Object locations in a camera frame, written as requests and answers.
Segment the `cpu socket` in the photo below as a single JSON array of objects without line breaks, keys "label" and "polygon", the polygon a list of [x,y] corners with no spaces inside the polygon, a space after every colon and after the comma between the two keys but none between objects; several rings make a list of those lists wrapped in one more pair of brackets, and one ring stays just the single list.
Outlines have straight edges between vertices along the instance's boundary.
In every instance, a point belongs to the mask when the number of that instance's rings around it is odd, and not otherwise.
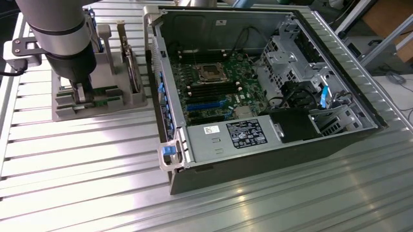
[{"label": "cpu socket", "polygon": [[228,81],[221,63],[197,65],[200,84],[219,83]]}]

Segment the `aluminum profile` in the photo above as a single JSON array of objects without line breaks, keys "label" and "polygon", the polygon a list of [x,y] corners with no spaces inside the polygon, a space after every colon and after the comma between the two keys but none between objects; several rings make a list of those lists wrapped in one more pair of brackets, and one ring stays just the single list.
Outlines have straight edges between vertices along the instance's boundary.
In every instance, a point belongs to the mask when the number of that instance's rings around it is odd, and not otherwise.
[{"label": "aluminum profile", "polygon": [[[128,22],[149,88],[142,8],[165,1],[92,5],[98,23]],[[47,61],[3,79],[0,231],[410,231],[413,230],[413,136],[332,31],[300,10],[391,127],[327,159],[180,195],[158,167],[153,104],[66,122],[51,119]],[[15,38],[30,30],[19,16]]]}]

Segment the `blue pcie slot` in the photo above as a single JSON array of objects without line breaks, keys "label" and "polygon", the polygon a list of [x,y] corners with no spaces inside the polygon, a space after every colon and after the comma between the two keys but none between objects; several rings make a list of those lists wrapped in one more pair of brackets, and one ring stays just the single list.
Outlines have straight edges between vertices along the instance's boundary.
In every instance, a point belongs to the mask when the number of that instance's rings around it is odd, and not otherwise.
[{"label": "blue pcie slot", "polygon": [[223,103],[219,101],[219,102],[212,102],[212,103],[205,103],[205,104],[188,105],[188,111],[214,109],[220,107],[223,107]]}]

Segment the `barcode label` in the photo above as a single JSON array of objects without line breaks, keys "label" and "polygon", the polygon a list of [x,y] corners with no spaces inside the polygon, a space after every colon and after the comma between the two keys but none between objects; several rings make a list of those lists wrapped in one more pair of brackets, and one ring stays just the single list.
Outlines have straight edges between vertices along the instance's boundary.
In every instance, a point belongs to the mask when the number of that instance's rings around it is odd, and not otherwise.
[{"label": "barcode label", "polygon": [[220,132],[219,126],[205,127],[206,134],[213,134]]}]

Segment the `motherboard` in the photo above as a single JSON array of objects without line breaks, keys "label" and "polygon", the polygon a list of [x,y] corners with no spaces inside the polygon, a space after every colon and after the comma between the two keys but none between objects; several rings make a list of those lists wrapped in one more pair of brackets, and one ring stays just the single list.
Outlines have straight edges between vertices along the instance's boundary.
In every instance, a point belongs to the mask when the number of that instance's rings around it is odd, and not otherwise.
[{"label": "motherboard", "polygon": [[268,107],[248,54],[181,54],[172,67],[189,126],[255,117]]}]

